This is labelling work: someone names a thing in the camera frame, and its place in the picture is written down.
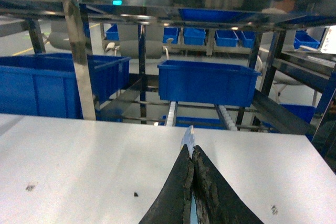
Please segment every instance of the blue plastic bin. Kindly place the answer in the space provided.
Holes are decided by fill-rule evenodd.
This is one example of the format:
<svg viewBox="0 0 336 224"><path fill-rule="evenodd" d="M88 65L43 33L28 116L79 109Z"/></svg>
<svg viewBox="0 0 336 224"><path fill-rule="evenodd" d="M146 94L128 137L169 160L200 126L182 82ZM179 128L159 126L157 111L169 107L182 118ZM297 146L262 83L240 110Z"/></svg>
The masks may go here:
<svg viewBox="0 0 336 224"><path fill-rule="evenodd" d="M173 27L165 27L163 32L163 40L162 43L167 43L168 39L173 39L172 44L177 44L177 41L179 39L179 28L173 28Z"/></svg>
<svg viewBox="0 0 336 224"><path fill-rule="evenodd" d="M212 124L221 124L219 119L211 119L211 118L189 118L185 116L178 116L176 117L176 121L186 121L186 122L197 122L197 123L212 123ZM223 130L223 127L219 126L207 126L207 125L197 125L197 124L185 124L185 123L176 123L176 127L186 127L188 128L190 125L193 125L194 128L199 129L216 129L216 130Z"/></svg>
<svg viewBox="0 0 336 224"><path fill-rule="evenodd" d="M232 30L216 31L215 39L219 47L236 47L238 43L237 34Z"/></svg>
<svg viewBox="0 0 336 224"><path fill-rule="evenodd" d="M316 110L314 106L308 106L308 105L282 104L281 106L283 106L291 113L293 113L294 115L301 118L307 123L310 123Z"/></svg>
<svg viewBox="0 0 336 224"><path fill-rule="evenodd" d="M256 34L253 31L237 31L237 36L240 39L243 47L253 47Z"/></svg>
<svg viewBox="0 0 336 224"><path fill-rule="evenodd" d="M100 102L129 81L128 57L94 57ZM0 113L82 118L71 54L0 57Z"/></svg>
<svg viewBox="0 0 336 224"><path fill-rule="evenodd" d="M184 43L186 45L199 45L204 44L205 30L196 28L185 28L184 29Z"/></svg>
<svg viewBox="0 0 336 224"><path fill-rule="evenodd" d="M259 72L239 65L167 60L158 65L162 100L249 107Z"/></svg>
<svg viewBox="0 0 336 224"><path fill-rule="evenodd" d="M106 39L107 39L107 40L115 40L115 41L119 41L118 27L117 27L116 24L112 25L112 26L106 31Z"/></svg>
<svg viewBox="0 0 336 224"><path fill-rule="evenodd" d="M297 31L294 39L294 48L298 49L301 45L317 49L320 46L320 42L310 37L305 31Z"/></svg>

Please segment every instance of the metal frame post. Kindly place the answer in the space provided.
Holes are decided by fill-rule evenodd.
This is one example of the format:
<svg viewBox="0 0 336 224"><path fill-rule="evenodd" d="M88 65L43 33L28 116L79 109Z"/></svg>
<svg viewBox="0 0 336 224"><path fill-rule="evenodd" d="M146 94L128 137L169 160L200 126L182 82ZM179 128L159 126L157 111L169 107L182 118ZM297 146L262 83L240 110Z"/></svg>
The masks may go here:
<svg viewBox="0 0 336 224"><path fill-rule="evenodd" d="M34 53L40 54L42 52L46 52L38 20L27 19L26 21L28 24L28 31L34 49Z"/></svg>
<svg viewBox="0 0 336 224"><path fill-rule="evenodd" d="M93 94L93 58L88 16L80 0L62 0L68 26L73 65L77 79L83 118L96 120L95 109L99 109L99 98Z"/></svg>
<svg viewBox="0 0 336 224"><path fill-rule="evenodd" d="M253 47L251 48L250 55L248 57L247 66L249 68L255 69L256 67L262 37L263 37L262 33L256 33L256 38L254 40ZM245 111L245 107L239 108L236 124L238 125L242 124L243 118L244 118L244 111Z"/></svg>
<svg viewBox="0 0 336 224"><path fill-rule="evenodd" d="M209 29L208 43L206 45L206 55L207 56L212 56L214 46L215 46L215 32L216 32L216 29Z"/></svg>
<svg viewBox="0 0 336 224"><path fill-rule="evenodd" d="M100 23L99 26L100 26L101 45L103 47L103 50L105 51L106 46L105 46L105 43L104 43L104 39L105 39L104 23Z"/></svg>
<svg viewBox="0 0 336 224"><path fill-rule="evenodd" d="M146 89L147 89L147 77L145 68L146 59L146 27L139 25L140 37L139 37L139 75L142 82L140 101L146 101ZM146 104L140 104L140 116L145 118L147 115ZM147 124L146 121L141 121L141 124Z"/></svg>
<svg viewBox="0 0 336 224"><path fill-rule="evenodd" d="M317 128L312 144L323 158L327 156L336 138L336 112L333 98L336 94L336 67L329 78L319 104L311 120Z"/></svg>
<svg viewBox="0 0 336 224"><path fill-rule="evenodd" d="M281 56L281 51L283 43L285 42L285 37L286 37L286 31L277 31L274 32L273 34L272 43L266 61L266 67L262 72L263 79L261 81L261 85L259 88L261 93L265 94L266 96L269 95L269 92L273 84L274 75L275 72L277 71L277 69L272 65L273 60ZM252 125L257 126L260 125L259 119L257 119L255 116L252 118Z"/></svg>

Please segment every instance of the metal shelf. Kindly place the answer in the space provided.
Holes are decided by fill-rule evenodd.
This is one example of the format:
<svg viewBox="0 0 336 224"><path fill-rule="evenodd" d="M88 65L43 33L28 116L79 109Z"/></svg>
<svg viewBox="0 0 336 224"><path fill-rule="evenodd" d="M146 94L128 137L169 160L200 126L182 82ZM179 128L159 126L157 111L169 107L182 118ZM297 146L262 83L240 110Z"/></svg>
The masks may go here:
<svg viewBox="0 0 336 224"><path fill-rule="evenodd" d="M268 31L298 29L336 23L335 0L292 0L293 10L276 10L279 0L71 0L87 5L88 17L96 22L140 23L207 28L238 27ZM0 13L16 17L64 18L62 0L1 0ZM184 20L180 9L195 8L239 12L242 15L222 22Z"/></svg>

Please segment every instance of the steel shelving unit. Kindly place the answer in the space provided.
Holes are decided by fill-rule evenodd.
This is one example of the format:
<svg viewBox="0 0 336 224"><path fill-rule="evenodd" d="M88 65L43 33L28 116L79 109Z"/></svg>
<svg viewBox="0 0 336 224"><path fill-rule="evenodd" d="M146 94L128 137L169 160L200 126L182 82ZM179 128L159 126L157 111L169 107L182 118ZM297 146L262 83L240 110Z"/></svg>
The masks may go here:
<svg viewBox="0 0 336 224"><path fill-rule="evenodd" d="M158 78L145 73L145 29L139 38L139 74L132 74L129 88L118 99L100 108L97 94L92 93L89 65L92 64L92 46L88 22L161 25L171 27L199 27L209 29L252 30L257 32L255 43L249 49L248 66L254 68L263 32L274 31L260 90L256 90L253 106L256 117L249 129L260 129L260 120L270 122L281 133L312 134L313 144L323 157L329 155L335 145L336 125L326 133L323 125L331 121L334 93L336 90L336 68L325 68L311 62L306 52L283 52L286 30L306 29L336 24L336 0L292 0L293 9L287 13L274 12L282 0L119 0L121 5L113 5L115 0L0 0L0 14L28 20L36 29L31 33L35 52L43 50L40 30L33 24L39 18L64 19L67 21L69 40L78 83L83 117L96 120L97 115L108 120L123 118L113 114L116 106L127 106L140 95L142 123L146 118L145 92L156 91ZM241 12L241 17L226 23L185 21L179 9L193 8L219 11ZM318 58L331 55L315 54ZM304 122L268 98L276 70L322 92L322 98L310 124ZM237 125L241 125L244 112L239 108ZM318 141L324 132L323 143Z"/></svg>

